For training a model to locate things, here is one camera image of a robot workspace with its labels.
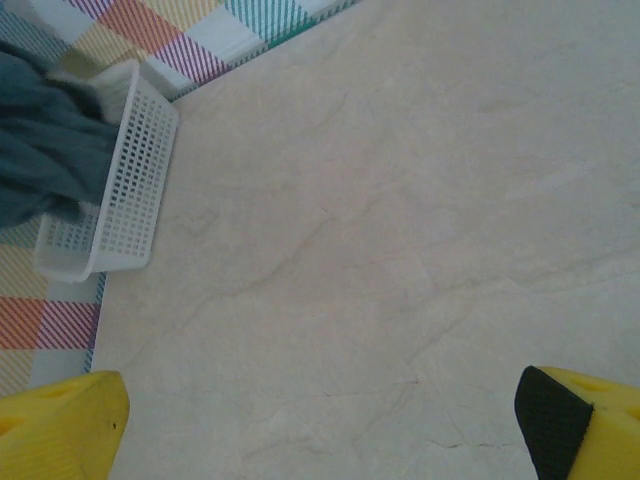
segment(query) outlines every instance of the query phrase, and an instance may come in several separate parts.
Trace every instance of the white plastic basket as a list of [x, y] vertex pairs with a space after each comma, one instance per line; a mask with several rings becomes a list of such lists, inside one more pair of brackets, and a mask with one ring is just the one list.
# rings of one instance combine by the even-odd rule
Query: white plastic basket
[[148, 263], [179, 123], [176, 109], [140, 76], [135, 60], [89, 83], [105, 119], [120, 124], [102, 205], [83, 204], [77, 225], [44, 215], [35, 248], [36, 270], [70, 283]]

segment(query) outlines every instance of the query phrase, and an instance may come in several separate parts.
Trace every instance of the perforated basket side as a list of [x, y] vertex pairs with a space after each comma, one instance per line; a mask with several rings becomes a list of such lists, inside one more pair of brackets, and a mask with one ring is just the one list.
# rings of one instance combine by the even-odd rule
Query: perforated basket side
[[71, 224], [44, 215], [35, 251], [37, 271], [56, 280], [77, 282], [91, 256], [99, 208], [83, 205], [85, 211], [78, 224]]
[[94, 271], [140, 268], [149, 261], [177, 125], [175, 108], [139, 77], [120, 127], [104, 222], [94, 241]]

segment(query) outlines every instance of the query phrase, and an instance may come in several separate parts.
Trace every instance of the dark teal cloth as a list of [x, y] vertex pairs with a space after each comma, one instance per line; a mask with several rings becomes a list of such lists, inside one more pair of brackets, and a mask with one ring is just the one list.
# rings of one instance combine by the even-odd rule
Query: dark teal cloth
[[102, 201], [118, 129], [88, 87], [44, 73], [0, 43], [0, 228], [44, 212], [76, 221], [79, 201]]

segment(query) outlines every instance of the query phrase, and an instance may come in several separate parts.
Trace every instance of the beige floor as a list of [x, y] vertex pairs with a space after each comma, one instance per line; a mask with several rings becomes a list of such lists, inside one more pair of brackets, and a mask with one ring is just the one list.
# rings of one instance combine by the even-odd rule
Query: beige floor
[[526, 365], [640, 384], [639, 8], [365, 0], [180, 100], [112, 478], [534, 479]]

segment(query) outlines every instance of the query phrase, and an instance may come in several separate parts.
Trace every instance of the yellow object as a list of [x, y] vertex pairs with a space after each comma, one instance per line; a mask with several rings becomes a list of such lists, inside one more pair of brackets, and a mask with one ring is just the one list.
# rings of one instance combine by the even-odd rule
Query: yellow object
[[569, 480], [640, 479], [640, 389], [560, 368], [540, 370], [594, 407]]
[[0, 479], [106, 479], [128, 417], [116, 372], [0, 398]]

